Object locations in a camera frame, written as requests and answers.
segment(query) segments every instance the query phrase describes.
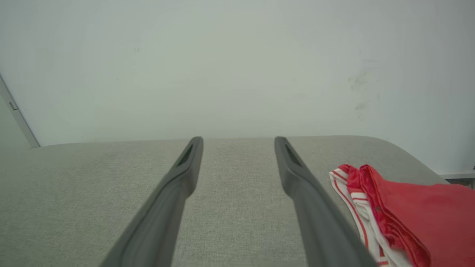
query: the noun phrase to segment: red towel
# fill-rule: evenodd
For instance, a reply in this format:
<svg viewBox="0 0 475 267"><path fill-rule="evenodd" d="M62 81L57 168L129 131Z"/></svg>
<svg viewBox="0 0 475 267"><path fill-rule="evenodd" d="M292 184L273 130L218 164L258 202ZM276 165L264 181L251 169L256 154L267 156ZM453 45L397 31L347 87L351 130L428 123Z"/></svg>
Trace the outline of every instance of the red towel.
<svg viewBox="0 0 475 267"><path fill-rule="evenodd" d="M339 168L350 193L367 194L390 247L405 250L414 266L475 266L475 191L386 181L369 165Z"/></svg>

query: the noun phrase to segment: door hinge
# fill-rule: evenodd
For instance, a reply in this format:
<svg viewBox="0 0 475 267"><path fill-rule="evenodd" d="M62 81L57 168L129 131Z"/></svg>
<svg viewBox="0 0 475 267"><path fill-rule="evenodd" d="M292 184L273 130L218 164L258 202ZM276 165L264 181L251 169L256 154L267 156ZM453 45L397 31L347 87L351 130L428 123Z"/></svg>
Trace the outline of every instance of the door hinge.
<svg viewBox="0 0 475 267"><path fill-rule="evenodd" d="M17 105L15 104L15 102L10 102L10 106L11 106L11 109L13 109L13 110L17 110L17 109L18 109L18 107L17 107Z"/></svg>

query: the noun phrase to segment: gray couch cushion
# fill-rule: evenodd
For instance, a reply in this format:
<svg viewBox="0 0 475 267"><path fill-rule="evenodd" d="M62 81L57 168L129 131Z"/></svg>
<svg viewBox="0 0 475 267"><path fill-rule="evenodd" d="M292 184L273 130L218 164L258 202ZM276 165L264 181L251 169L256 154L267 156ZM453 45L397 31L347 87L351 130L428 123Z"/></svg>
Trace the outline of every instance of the gray couch cushion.
<svg viewBox="0 0 475 267"><path fill-rule="evenodd" d="M397 146L370 137L289 138L356 230L331 188L343 163L390 181L445 181ZM0 263L97 265L187 141L76 143L33 149L0 169ZM272 138L205 139L197 188L181 221L175 266L304 266L292 201Z"/></svg>

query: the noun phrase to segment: red and white striped fabric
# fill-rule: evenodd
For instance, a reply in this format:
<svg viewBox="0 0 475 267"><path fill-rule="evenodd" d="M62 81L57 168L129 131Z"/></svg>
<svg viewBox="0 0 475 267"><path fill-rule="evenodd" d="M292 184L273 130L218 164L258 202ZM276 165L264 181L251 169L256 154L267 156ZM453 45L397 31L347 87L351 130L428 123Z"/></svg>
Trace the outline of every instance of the red and white striped fabric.
<svg viewBox="0 0 475 267"><path fill-rule="evenodd" d="M381 234L366 193L348 192L348 174L336 169L330 173L330 180L337 194L348 206L358 227L361 241L376 262L380 266L412 266L404 251L389 247L386 238Z"/></svg>

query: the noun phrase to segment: white wall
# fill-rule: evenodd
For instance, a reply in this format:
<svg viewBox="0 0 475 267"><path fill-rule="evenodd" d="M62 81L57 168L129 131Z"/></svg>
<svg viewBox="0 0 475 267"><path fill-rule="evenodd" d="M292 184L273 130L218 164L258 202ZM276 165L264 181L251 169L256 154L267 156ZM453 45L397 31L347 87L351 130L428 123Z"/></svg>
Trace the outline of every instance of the white wall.
<svg viewBox="0 0 475 267"><path fill-rule="evenodd" d="M475 165L472 0L3 0L0 73L41 145L369 135Z"/></svg>
<svg viewBox="0 0 475 267"><path fill-rule="evenodd" d="M15 162L28 149L31 145L11 114L10 106L0 95L0 169Z"/></svg>

